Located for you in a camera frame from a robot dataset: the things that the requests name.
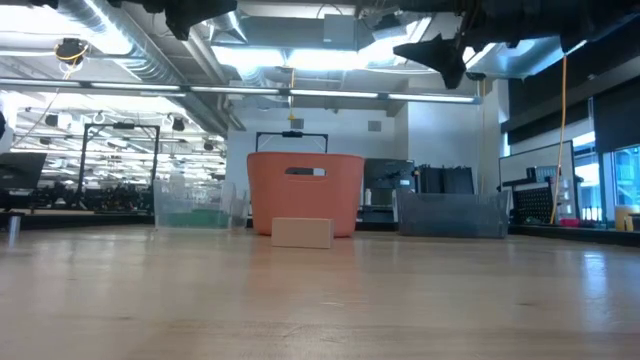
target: clear storage container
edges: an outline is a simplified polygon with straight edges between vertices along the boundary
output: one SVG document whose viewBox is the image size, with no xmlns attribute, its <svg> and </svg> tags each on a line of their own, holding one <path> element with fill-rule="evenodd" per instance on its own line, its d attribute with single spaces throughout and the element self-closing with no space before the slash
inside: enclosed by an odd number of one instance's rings
<svg viewBox="0 0 640 360">
<path fill-rule="evenodd" d="M 398 191 L 399 231 L 404 236 L 504 238 L 509 192 L 498 195 L 416 194 Z"/>
<path fill-rule="evenodd" d="M 154 181 L 156 229 L 229 229 L 246 225 L 246 192 L 230 182 L 189 185 Z"/>
</svg>

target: glass window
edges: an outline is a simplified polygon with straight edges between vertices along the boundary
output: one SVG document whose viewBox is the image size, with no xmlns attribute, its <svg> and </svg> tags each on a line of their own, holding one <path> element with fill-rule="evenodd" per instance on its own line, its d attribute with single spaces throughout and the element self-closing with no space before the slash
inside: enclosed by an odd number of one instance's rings
<svg viewBox="0 0 640 360">
<path fill-rule="evenodd" d="M 640 147 L 613 153 L 616 205 L 640 205 Z"/>
<path fill-rule="evenodd" d="M 578 177 L 578 203 L 583 220 L 602 220 L 600 194 L 600 165 L 595 151 L 595 133 L 573 139 L 576 176 Z"/>
</svg>

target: cardboard box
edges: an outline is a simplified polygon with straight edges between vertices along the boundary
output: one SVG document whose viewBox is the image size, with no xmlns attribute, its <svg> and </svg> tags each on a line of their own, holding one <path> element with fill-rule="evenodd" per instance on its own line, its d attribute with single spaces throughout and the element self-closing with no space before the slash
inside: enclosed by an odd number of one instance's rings
<svg viewBox="0 0 640 360">
<path fill-rule="evenodd" d="M 273 219 L 271 246 L 330 249 L 332 242 L 332 219 Z"/>
</svg>

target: gray storage container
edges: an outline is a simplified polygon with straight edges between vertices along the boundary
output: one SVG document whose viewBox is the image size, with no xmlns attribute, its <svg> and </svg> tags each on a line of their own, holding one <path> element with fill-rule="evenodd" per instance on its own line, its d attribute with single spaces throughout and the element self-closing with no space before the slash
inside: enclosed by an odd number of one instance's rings
<svg viewBox="0 0 640 360">
<path fill-rule="evenodd" d="M 507 236 L 509 192 L 498 195 L 462 195 L 398 191 L 397 200 L 399 230 L 404 236 Z"/>
</svg>

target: red object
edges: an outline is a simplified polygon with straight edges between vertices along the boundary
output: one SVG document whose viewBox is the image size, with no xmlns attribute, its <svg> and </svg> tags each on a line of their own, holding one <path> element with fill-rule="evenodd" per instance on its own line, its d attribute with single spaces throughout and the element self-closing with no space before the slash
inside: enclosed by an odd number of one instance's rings
<svg viewBox="0 0 640 360">
<path fill-rule="evenodd" d="M 560 226 L 580 227 L 580 220 L 579 219 L 560 219 Z"/>
<path fill-rule="evenodd" d="M 333 219 L 334 236 L 353 234 L 364 159 L 353 155 L 260 152 L 247 157 L 253 227 L 271 235 L 273 218 Z M 325 176 L 289 175 L 290 168 Z"/>
</svg>

